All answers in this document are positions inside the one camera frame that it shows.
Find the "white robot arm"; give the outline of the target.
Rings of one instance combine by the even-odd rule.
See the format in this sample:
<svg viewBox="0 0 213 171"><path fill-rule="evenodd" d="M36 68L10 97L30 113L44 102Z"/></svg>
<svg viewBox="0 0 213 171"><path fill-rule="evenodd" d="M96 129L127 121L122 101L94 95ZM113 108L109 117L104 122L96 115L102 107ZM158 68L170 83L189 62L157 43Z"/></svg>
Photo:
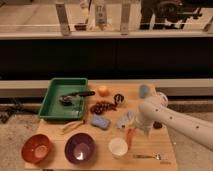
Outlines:
<svg viewBox="0 0 213 171"><path fill-rule="evenodd" d="M134 125L148 135L154 122L160 122L213 151L213 123L169 109L165 95L140 99Z"/></svg>

